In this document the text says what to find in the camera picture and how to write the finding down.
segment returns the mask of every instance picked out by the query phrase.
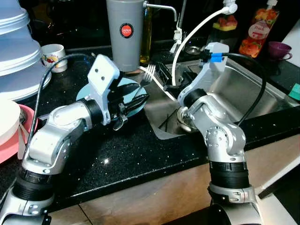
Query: sink basin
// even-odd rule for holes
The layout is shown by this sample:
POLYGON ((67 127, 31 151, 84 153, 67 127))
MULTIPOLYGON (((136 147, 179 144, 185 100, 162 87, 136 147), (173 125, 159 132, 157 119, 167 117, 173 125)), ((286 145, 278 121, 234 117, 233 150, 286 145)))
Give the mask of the sink basin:
MULTIPOLYGON (((182 70, 190 70, 198 74, 201 71, 198 65, 198 60, 178 64, 176 80, 180 79, 182 70)), ((171 71, 172 65, 166 66, 171 71)), ((260 77, 228 59, 225 71, 207 90, 207 94, 212 95, 227 110, 230 119, 236 122, 254 102, 261 83, 260 77)), ((154 82, 146 87, 146 91, 150 94, 150 98, 144 109, 156 136, 165 140, 187 134, 177 122, 176 112, 180 105, 169 99, 154 82)), ((267 83, 263 97, 248 118, 298 105, 292 98, 267 83)))

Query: fork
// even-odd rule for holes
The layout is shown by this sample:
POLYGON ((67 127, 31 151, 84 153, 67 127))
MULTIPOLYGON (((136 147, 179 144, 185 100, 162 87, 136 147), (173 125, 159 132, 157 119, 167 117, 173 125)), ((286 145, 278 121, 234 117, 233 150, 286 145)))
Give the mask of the fork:
POLYGON ((137 96, 137 94, 140 92, 140 90, 143 87, 146 87, 147 85, 149 85, 152 82, 154 73, 155 73, 155 65, 148 65, 147 72, 144 73, 144 76, 140 82, 140 87, 137 90, 137 92, 135 93, 134 97, 137 96))

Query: light blue plate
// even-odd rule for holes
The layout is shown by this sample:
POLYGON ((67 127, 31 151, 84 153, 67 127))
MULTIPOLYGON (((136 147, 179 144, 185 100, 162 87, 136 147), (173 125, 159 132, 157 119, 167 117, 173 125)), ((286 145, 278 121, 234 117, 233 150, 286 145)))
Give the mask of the light blue plate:
MULTIPOLYGON (((137 82, 134 81, 134 80, 123 77, 118 86, 128 84, 128 83, 137 83, 137 82)), ((124 103, 130 102, 132 100, 132 98, 135 96, 137 90, 138 89, 136 89, 135 91, 129 93, 128 95, 125 95, 124 96, 124 103)), ((81 98, 84 98, 84 97, 88 96, 89 94, 90 94, 90 85, 87 84, 83 88, 81 88, 80 91, 78 92, 77 97, 76 97, 76 101, 81 99, 81 98)), ((143 95, 143 94, 146 94, 145 88, 141 88, 141 90, 139 91, 137 96, 143 95)), ((133 116, 133 115, 137 114, 139 111, 141 111, 144 108, 145 104, 146 103, 144 103, 142 106, 138 107, 137 109, 131 111, 130 113, 128 113, 127 116, 130 117, 130 116, 133 116)))

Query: dark wall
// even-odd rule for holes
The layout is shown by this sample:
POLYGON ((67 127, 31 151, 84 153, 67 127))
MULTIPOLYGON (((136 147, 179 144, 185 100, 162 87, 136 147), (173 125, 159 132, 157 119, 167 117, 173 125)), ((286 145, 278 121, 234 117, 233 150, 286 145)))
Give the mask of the dark wall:
MULTIPOLYGON (((109 45, 109 28, 105 0, 19 0, 30 13, 34 38, 42 45, 61 43, 66 48, 109 45)), ((198 23, 223 6, 222 0, 187 0, 183 20, 184 31, 190 32, 198 23)), ((250 21, 259 6, 267 0, 236 0, 238 36, 247 33, 250 21)), ((182 0, 153 0, 153 3, 171 5, 181 10, 182 0)), ((300 18, 300 0, 279 0, 276 6, 280 15, 268 40, 282 41, 300 18)), ((207 23, 197 36, 207 38, 212 23, 207 23)), ((169 10, 154 9, 153 40, 172 39, 176 23, 169 10)))

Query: green sponge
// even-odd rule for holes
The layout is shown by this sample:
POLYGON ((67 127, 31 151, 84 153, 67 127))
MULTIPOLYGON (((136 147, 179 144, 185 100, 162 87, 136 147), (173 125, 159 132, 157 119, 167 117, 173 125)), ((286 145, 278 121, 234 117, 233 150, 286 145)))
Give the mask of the green sponge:
POLYGON ((300 100, 300 84, 296 83, 293 86, 289 96, 296 99, 296 100, 300 100))

